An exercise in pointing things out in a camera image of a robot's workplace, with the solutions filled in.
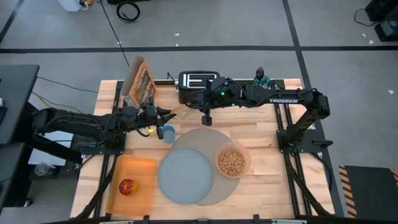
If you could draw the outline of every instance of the bowl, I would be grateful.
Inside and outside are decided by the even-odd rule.
[[[241,175],[231,176],[231,175],[224,174],[223,171],[221,171],[220,165],[218,164],[218,159],[219,159],[221,153],[223,151],[227,150],[227,149],[235,149],[235,150],[238,150],[239,152],[242,153],[243,160],[244,160],[244,167],[243,167],[243,172],[242,172]],[[246,147],[244,147],[242,144],[240,144],[238,142],[227,142],[227,143],[224,143],[223,145],[221,145],[218,148],[218,151],[216,153],[216,166],[217,166],[218,171],[220,173],[222,173],[226,177],[229,177],[229,178],[240,178],[240,177],[243,177],[249,171],[250,166],[251,166],[250,152],[249,152],[248,149],[246,149]]]

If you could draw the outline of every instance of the concrete floor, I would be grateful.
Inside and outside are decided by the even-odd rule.
[[[397,45],[380,42],[372,27],[353,22],[355,10],[369,1],[289,0],[300,45]],[[16,0],[0,2],[0,30],[16,4]],[[294,45],[282,1],[144,1],[138,3],[141,16],[132,24],[119,21],[116,8],[104,5],[124,47]],[[358,19],[370,22],[364,12],[359,12]],[[0,50],[107,47],[118,44],[100,4],[94,2],[87,11],[68,13],[57,1],[48,0],[24,0],[0,43]],[[215,70],[232,78],[252,78],[258,66],[263,66],[271,78],[302,78],[294,51],[127,52],[126,57],[131,60],[137,54],[147,58],[155,78],[182,70]],[[338,165],[398,169],[393,141],[398,130],[394,114],[398,109],[398,52],[316,51],[303,52],[303,57],[312,87],[329,97],[331,116],[322,123],[326,138],[335,142],[329,151],[336,178]],[[41,77],[91,90],[98,89],[100,80],[123,79],[127,74],[120,52],[0,54],[0,64],[27,63],[39,64]],[[37,80],[34,91],[84,113],[91,113],[95,105],[95,94],[43,80]],[[44,108],[34,96],[29,101]],[[55,183],[64,184],[50,187]],[[35,195],[35,205],[4,209],[0,223],[66,220],[75,186],[70,179],[34,183],[32,195],[42,190]],[[46,208],[52,201],[57,202],[57,209]]]

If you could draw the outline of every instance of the gray plate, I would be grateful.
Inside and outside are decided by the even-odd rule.
[[[170,152],[159,166],[159,187],[177,203],[195,203],[211,187],[213,172],[207,158],[194,149]]]

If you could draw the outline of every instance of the round gray mat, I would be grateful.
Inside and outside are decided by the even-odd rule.
[[[180,136],[171,147],[171,151],[190,148],[203,153],[213,170],[213,184],[208,193],[196,204],[213,205],[231,195],[239,184],[240,178],[228,178],[221,174],[216,167],[216,152],[218,148],[230,142],[230,138],[214,129],[200,128],[191,130]]]
[[[211,187],[213,173],[208,159],[193,149],[170,152],[160,163],[158,178],[163,194],[177,203],[195,203]]]

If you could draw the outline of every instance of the wooden table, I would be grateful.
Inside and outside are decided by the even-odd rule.
[[[286,89],[301,87],[299,79],[285,79]],[[116,80],[103,80],[99,88],[94,114],[102,115],[112,112]],[[171,109],[178,106],[178,96],[174,86],[158,86],[159,95],[155,99],[157,106]],[[305,112],[301,105],[291,105],[293,122]],[[195,128],[205,128],[201,124],[199,111],[185,119],[172,119],[177,137]],[[230,107],[211,111],[213,125],[211,128],[221,131],[233,141],[245,145],[251,153],[252,166],[247,175],[241,178],[236,190],[224,201],[207,206],[196,204],[180,205],[170,201],[162,194],[155,183],[155,197],[151,220],[184,220],[184,219],[252,219],[254,214],[260,218],[293,218],[292,201],[282,154],[278,150],[276,138],[277,121],[274,105],[259,108]],[[286,127],[285,114],[282,114]],[[169,152],[170,144],[158,140],[156,134],[143,138],[136,132],[127,134],[125,154],[136,157],[150,157],[156,163]],[[333,205],[328,191],[328,184],[322,164],[309,154],[301,154],[303,171],[307,187],[326,210],[333,213]],[[71,217],[78,215],[90,201],[98,188],[103,156],[95,156],[87,162],[80,172],[76,188],[75,201]],[[304,214],[303,200],[296,186],[300,212]],[[104,193],[101,216],[108,191]],[[142,220],[142,217],[112,214],[112,219]]]

